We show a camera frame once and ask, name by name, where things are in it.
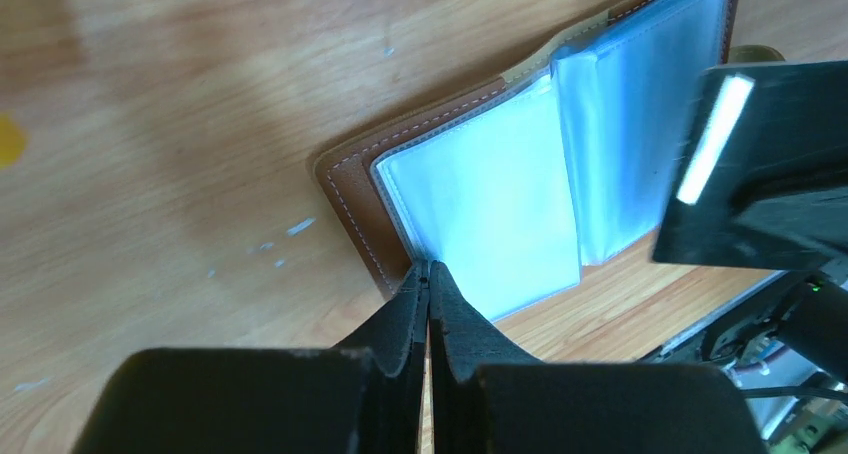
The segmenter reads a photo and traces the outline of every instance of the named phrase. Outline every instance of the white scratch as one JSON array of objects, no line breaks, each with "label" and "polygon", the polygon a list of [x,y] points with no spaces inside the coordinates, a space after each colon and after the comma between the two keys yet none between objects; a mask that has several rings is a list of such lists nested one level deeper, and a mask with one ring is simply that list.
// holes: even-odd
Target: white scratch
[{"label": "white scratch", "polygon": [[23,383],[18,384],[17,386],[15,386],[15,392],[30,391],[30,390],[32,390],[32,389],[35,389],[35,388],[37,388],[37,387],[41,387],[41,386],[43,386],[43,385],[47,384],[47,382],[48,382],[49,380],[50,380],[50,378],[49,378],[49,377],[45,377],[44,379],[42,379],[42,380],[40,380],[40,381],[38,381],[38,382],[23,382]]},{"label": "white scratch", "polygon": [[289,235],[289,237],[296,236],[300,234],[301,231],[311,226],[313,222],[315,222],[314,217],[307,217],[301,223],[286,231],[286,233]]}]

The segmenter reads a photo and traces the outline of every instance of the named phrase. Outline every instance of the cable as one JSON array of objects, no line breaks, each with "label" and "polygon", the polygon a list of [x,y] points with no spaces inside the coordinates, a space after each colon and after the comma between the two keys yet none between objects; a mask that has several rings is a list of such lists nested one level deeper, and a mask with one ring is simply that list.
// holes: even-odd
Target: cable
[{"label": "cable", "polygon": [[819,397],[840,401],[848,405],[848,392],[834,391],[833,389],[826,389],[824,387],[784,386],[742,389],[742,395],[748,399],[762,399],[767,397]]}]

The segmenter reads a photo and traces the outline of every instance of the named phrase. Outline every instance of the black cylinder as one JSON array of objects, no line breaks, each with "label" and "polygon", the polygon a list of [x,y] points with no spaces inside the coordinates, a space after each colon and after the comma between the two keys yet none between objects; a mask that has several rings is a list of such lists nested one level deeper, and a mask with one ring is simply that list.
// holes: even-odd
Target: black cylinder
[{"label": "black cylinder", "polygon": [[834,378],[848,382],[848,292],[831,283],[809,289],[781,323],[778,338]]}]

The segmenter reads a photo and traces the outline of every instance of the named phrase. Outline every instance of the wooden surface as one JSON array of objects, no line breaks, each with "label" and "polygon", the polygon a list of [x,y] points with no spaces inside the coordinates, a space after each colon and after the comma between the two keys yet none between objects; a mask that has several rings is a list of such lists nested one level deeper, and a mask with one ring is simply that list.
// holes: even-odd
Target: wooden surface
[{"label": "wooden surface", "polygon": [[[381,297],[314,156],[600,1],[0,0],[0,111],[30,136],[0,171],[0,452],[67,452],[139,349],[351,331]],[[734,43],[846,56],[842,1],[741,0]],[[628,359],[761,275],[647,247],[499,326],[547,359]]]}]

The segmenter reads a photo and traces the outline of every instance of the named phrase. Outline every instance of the yellow spot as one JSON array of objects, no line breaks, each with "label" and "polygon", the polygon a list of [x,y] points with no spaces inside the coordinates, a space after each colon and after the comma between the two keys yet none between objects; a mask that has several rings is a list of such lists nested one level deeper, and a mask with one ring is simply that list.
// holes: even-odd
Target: yellow spot
[{"label": "yellow spot", "polygon": [[0,169],[9,167],[21,158],[26,147],[26,137],[12,118],[0,114]]}]

